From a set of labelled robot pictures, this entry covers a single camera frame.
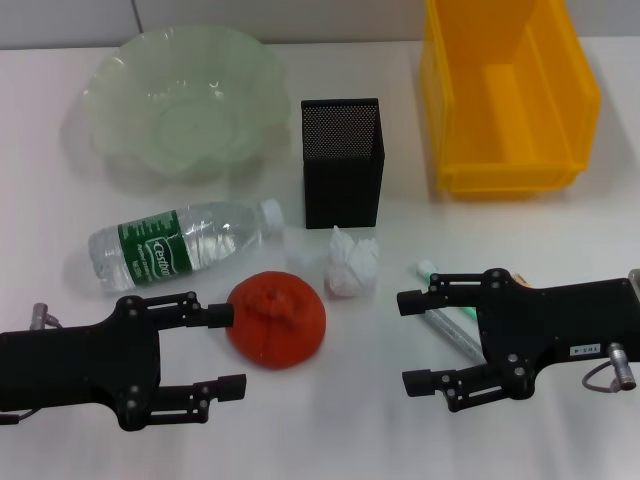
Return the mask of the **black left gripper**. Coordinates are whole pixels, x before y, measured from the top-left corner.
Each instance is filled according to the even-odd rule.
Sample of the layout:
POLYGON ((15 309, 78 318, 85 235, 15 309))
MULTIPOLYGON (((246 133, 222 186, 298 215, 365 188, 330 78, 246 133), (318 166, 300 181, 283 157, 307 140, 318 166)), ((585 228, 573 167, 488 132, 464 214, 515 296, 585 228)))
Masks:
POLYGON ((204 424, 213 401, 245 397, 247 377, 158 389, 158 330, 233 323, 232 304, 203 305, 189 291, 123 297, 106 320, 93 325, 2 333, 0 424, 17 423, 22 410, 89 403, 111 409, 125 431, 148 424, 204 424))

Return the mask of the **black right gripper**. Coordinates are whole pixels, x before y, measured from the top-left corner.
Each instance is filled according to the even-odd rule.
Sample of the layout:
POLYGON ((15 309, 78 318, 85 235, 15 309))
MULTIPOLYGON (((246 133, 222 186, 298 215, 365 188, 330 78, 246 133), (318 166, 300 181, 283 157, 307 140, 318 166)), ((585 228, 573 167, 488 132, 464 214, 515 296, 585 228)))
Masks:
MULTIPOLYGON (((640 362, 640 295, 625 278, 551 288, 527 288, 500 268, 482 274, 430 276, 425 292, 397 294, 401 316, 448 307, 476 308, 487 363, 497 367, 506 395, 527 399, 537 375, 559 363, 603 358, 617 384, 640 383, 630 364, 640 362)), ((405 371, 411 398, 441 392, 450 412, 495 401, 495 368, 405 371)))

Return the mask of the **mint green utility knife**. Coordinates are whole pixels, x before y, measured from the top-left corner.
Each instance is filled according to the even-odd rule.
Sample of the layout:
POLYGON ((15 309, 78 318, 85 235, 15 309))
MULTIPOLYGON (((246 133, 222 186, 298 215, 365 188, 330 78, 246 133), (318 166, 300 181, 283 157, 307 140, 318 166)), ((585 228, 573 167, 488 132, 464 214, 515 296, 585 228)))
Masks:
MULTIPOLYGON (((426 284, 429 284, 431 276, 438 272, 439 268, 428 259, 422 260, 416 264, 416 273, 426 282, 426 284)), ((474 322, 477 321, 476 310, 473 307, 458 307, 458 310, 470 320, 474 322)))

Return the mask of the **red-orange orange fruit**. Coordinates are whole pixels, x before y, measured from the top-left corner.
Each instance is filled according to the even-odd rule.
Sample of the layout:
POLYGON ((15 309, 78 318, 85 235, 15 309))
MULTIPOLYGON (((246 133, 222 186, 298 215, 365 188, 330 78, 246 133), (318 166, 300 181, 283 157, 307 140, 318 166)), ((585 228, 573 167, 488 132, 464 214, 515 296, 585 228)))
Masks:
POLYGON ((252 362, 269 369, 294 367, 320 348, 326 311, 316 291, 300 277, 265 271, 239 283, 228 302, 234 323, 231 344, 252 362))

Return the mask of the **clear green-label water bottle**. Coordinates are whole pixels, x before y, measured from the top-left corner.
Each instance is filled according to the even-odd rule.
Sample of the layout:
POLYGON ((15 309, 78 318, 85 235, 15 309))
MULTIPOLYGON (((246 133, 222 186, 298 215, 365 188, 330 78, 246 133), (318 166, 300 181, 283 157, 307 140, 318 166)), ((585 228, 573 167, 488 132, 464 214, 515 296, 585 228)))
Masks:
POLYGON ((103 228, 89 237, 88 253, 102 289, 119 293, 211 269, 283 228, 274 199, 211 202, 103 228))

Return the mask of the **white paper ball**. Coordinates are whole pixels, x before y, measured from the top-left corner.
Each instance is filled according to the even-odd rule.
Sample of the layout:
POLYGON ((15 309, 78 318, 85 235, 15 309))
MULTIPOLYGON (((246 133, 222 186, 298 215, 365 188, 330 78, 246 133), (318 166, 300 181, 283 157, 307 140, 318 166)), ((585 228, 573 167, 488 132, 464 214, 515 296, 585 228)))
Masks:
POLYGON ((339 298, 371 291, 377 280, 380 248, 375 239, 354 240, 337 225, 328 247, 325 284, 339 298))

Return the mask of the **grey marker pen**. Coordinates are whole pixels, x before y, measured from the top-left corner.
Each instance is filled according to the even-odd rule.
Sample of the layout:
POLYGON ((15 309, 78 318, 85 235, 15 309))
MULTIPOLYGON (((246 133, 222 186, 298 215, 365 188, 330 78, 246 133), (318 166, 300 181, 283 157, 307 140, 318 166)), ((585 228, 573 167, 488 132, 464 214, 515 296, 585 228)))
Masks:
POLYGON ((445 313, 440 310, 429 310, 425 313, 425 318, 432 327, 439 330, 475 364, 485 363, 480 344, 445 313))

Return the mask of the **black mesh pen holder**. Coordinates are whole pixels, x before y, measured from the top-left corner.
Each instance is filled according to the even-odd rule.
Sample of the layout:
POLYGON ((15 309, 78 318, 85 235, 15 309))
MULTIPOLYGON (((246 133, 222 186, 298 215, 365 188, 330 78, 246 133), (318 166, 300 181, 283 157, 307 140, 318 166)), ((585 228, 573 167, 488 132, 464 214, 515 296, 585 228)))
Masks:
POLYGON ((376 98, 301 102, 305 226, 374 227, 385 150, 376 98))

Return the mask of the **pale green glass fruit plate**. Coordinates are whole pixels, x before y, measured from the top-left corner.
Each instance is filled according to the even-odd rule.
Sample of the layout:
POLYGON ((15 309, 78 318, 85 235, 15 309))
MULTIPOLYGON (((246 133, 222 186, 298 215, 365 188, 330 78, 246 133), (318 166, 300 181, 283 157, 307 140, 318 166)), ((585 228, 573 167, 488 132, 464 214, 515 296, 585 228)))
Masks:
POLYGON ((135 37, 100 64, 83 106, 101 155, 171 179, 213 175, 250 159, 291 116, 277 55, 220 25, 135 37))

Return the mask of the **yellow plastic bin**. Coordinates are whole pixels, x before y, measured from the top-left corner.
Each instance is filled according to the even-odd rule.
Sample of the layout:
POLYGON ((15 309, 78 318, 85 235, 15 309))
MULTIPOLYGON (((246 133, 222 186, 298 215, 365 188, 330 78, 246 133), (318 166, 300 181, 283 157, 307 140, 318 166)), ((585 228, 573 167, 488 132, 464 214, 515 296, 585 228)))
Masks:
POLYGON ((420 80, 440 190, 518 198, 588 167, 601 95, 564 0, 425 0, 420 80))

